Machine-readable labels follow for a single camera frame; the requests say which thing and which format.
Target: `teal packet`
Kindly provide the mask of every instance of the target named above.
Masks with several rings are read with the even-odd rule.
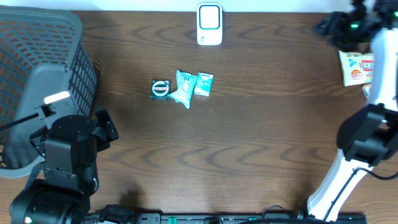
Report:
[[[197,85],[193,92],[196,95],[210,96],[212,84],[213,84],[213,75],[199,72]]]
[[[174,99],[177,103],[184,104],[184,106],[189,109],[193,89],[198,77],[186,72],[181,72],[180,70],[177,70],[175,76],[177,77],[177,90],[168,96],[171,99]]]

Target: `white wall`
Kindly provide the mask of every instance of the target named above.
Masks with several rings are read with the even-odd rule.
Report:
[[[350,11],[351,0],[218,0],[226,12]],[[66,10],[195,11],[206,0],[2,0],[7,6]],[[367,0],[372,6],[375,0]]]

